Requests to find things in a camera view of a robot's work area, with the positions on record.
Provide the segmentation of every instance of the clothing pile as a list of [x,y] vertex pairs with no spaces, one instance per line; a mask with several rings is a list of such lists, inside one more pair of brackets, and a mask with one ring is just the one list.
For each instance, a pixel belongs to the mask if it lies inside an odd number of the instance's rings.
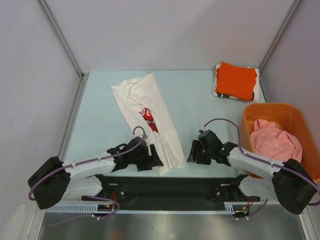
[[275,122],[264,119],[255,120],[250,138],[255,154],[282,162],[289,159],[301,162],[302,146],[299,140],[280,129]]
[[182,150],[177,131],[161,96],[153,73],[124,80],[111,87],[118,107],[131,128],[144,128],[148,145],[155,150],[164,166],[157,167],[162,175],[170,169],[186,166],[187,159]]
[[259,100],[259,69],[238,67],[226,62],[216,65],[213,95],[220,98]]

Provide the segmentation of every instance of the folded orange shirt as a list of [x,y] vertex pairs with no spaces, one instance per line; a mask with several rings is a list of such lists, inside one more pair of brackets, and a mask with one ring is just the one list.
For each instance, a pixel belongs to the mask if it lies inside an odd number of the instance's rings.
[[254,68],[238,67],[221,62],[220,68],[216,71],[215,92],[251,102],[256,77]]

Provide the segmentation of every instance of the light blue table surface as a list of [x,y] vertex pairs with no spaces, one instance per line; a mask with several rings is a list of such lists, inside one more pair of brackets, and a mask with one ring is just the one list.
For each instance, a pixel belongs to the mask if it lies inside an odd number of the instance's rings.
[[[209,70],[174,71],[92,71],[89,75],[65,161],[97,156],[109,148],[128,143],[132,133],[123,118],[111,86],[125,79],[154,73],[156,82],[178,133],[183,152],[189,156],[192,141],[203,125],[213,118],[226,118],[240,124],[247,102],[213,96],[214,76]],[[264,103],[260,89],[259,102]],[[224,121],[208,126],[222,142],[238,142],[237,130]],[[188,163],[164,177],[236,177],[244,173],[212,162],[210,166]],[[137,172],[135,165],[110,173],[111,176],[158,177],[154,170]]]

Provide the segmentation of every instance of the pink cloth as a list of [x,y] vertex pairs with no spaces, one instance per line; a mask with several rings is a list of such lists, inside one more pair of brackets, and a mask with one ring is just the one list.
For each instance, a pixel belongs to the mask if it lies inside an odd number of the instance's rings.
[[277,128],[274,122],[255,120],[250,138],[255,154],[283,162],[289,159],[301,162],[302,146],[299,140]]

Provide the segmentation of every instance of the red graphic print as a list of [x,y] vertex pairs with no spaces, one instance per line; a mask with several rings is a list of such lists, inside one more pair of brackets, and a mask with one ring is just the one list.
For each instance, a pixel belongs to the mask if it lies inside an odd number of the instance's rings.
[[144,120],[146,121],[146,123],[150,126],[150,128],[156,132],[158,132],[154,117],[152,116],[150,110],[148,108],[144,108],[141,112],[139,112],[141,114],[141,116],[144,118]]

